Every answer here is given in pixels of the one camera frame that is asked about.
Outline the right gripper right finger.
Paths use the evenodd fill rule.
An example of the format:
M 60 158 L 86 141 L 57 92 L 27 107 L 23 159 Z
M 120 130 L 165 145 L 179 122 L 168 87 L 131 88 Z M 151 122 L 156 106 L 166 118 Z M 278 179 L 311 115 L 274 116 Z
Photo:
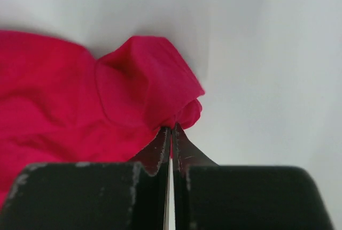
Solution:
M 176 229 L 333 229 L 313 178 L 295 166 L 218 165 L 172 130 Z

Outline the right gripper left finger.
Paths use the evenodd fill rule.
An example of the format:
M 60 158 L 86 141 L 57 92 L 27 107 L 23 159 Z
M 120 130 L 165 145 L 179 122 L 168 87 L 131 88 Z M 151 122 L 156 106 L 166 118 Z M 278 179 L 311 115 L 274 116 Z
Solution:
M 1 229 L 167 229 L 171 131 L 125 163 L 35 163 L 16 177 Z

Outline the red t shirt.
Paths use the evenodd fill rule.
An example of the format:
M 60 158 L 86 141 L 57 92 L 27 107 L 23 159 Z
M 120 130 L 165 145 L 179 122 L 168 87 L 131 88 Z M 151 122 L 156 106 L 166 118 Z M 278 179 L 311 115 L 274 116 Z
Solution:
M 163 127 L 200 118 L 204 90 L 164 37 L 96 59 L 54 37 L 1 31 L 1 201 L 28 164 L 125 162 Z

